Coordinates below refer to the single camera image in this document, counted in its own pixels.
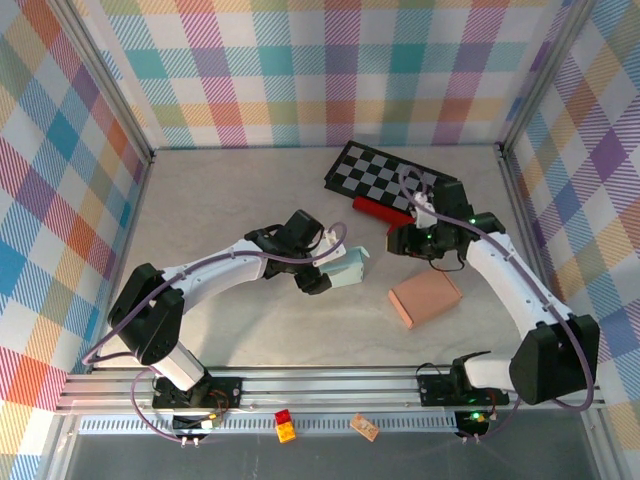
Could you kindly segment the red and yellow toy brick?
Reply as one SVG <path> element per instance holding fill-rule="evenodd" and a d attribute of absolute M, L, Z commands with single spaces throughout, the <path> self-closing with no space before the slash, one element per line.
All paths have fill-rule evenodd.
<path fill-rule="evenodd" d="M 295 427 L 288 409 L 276 412 L 274 414 L 274 419 L 276 423 L 276 434 L 281 444 L 285 444 L 296 439 Z"/>

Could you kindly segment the black box with yellow connector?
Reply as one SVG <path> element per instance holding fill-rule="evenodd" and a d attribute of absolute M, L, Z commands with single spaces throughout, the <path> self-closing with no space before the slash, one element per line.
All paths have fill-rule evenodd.
<path fill-rule="evenodd" d="M 223 423 L 223 415 L 209 413 L 204 416 L 179 416 L 172 418 L 172 428 L 174 430 L 212 430 Z"/>

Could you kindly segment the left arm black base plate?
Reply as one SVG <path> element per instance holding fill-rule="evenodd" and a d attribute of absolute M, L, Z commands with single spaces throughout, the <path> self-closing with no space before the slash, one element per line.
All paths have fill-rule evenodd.
<path fill-rule="evenodd" d="M 216 409 L 238 408 L 241 400 L 241 377 L 211 377 L 206 375 L 188 390 L 180 390 L 164 377 L 152 384 L 154 409 Z"/>

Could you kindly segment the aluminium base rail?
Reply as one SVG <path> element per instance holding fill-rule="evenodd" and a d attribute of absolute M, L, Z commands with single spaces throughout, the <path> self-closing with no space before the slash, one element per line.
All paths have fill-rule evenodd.
<path fill-rule="evenodd" d="M 240 403 L 232 413 L 418 412 L 423 409 L 415 367 L 300 367 L 214 369 L 239 377 Z M 67 378 L 55 412 L 129 414 L 130 386 L 138 368 L 97 368 Z"/>

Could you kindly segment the red flat box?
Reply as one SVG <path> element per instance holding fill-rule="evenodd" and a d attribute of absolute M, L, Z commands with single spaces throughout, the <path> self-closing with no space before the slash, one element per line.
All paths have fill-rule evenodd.
<path fill-rule="evenodd" d="M 410 214 L 400 212 L 363 196 L 356 197 L 353 200 L 352 207 L 356 211 L 383 221 L 393 227 L 415 222 L 415 219 Z"/>

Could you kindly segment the light blue paper box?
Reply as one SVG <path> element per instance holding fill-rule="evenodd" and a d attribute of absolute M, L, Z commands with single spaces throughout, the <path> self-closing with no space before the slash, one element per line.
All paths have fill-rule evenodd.
<path fill-rule="evenodd" d="M 369 257 L 363 246 L 351 247 L 343 256 L 321 265 L 319 269 L 328 275 L 333 289 L 351 286 L 363 281 L 364 264 Z"/>

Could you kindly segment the aluminium side rail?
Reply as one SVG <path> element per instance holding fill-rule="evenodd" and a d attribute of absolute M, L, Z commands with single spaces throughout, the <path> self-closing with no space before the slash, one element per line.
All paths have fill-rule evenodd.
<path fill-rule="evenodd" d="M 545 279 L 538 276 L 541 273 L 540 259 L 528 239 L 526 212 L 517 192 L 513 167 L 509 157 L 506 160 L 500 157 L 496 145 L 494 151 L 521 245 L 517 246 L 506 235 L 498 238 L 506 251 L 498 255 L 496 282 L 492 287 L 520 336 L 519 343 L 510 354 L 521 364 L 536 364 L 573 351 L 571 332 L 565 328 L 571 310 L 549 291 Z"/>

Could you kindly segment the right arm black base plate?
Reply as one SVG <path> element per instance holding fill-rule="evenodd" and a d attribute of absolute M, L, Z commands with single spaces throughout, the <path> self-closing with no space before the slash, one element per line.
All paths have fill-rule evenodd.
<path fill-rule="evenodd" d="M 494 388 L 475 388 L 454 374 L 419 375 L 420 402 L 423 407 L 505 406 L 507 393 Z"/>

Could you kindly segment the black box with green light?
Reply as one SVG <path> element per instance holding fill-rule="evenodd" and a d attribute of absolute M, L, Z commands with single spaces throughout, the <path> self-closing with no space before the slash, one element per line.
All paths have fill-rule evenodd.
<path fill-rule="evenodd" d="M 490 412 L 485 410 L 476 411 L 456 411 L 455 434 L 460 438 L 468 438 L 485 435 L 490 426 Z"/>

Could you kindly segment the aluminium frame post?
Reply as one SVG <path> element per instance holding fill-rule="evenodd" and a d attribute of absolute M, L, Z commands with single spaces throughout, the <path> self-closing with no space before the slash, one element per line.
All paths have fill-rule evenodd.
<path fill-rule="evenodd" d="M 124 132 L 132 141 L 136 152 L 147 165 L 153 164 L 154 149 L 117 85 L 74 2 L 72 0 L 46 0 L 46 2 L 60 22 L 63 31 L 69 36 L 81 60 L 86 64 L 87 70 L 94 78 L 100 92 L 105 96 L 114 115 L 120 121 Z"/>
<path fill-rule="evenodd" d="M 598 0 L 562 0 L 496 143 L 506 160 L 531 122 Z"/>

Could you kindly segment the small brown printed tag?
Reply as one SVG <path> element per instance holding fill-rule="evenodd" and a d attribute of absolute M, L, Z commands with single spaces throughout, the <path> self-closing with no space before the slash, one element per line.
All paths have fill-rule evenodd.
<path fill-rule="evenodd" d="M 370 442 L 374 442 L 379 434 L 379 428 L 359 413 L 350 420 L 350 427 Z"/>

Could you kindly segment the black and grey checkerboard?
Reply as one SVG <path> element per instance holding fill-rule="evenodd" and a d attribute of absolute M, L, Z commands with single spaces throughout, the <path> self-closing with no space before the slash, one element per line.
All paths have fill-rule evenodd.
<path fill-rule="evenodd" d="M 425 189 L 422 179 L 428 186 L 439 178 L 455 180 L 448 174 L 351 140 L 325 175 L 325 188 L 351 199 L 364 197 L 392 210 L 408 213 L 410 202 L 402 194 L 399 182 L 399 172 L 405 166 L 419 171 L 418 174 L 410 172 L 406 178 L 406 188 L 411 194 Z"/>

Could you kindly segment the pink paper box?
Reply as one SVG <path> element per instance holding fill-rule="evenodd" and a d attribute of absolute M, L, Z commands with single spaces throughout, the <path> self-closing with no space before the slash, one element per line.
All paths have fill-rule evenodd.
<path fill-rule="evenodd" d="M 389 300 L 405 326 L 411 330 L 458 305 L 462 293 L 450 277 L 428 270 L 389 291 Z"/>

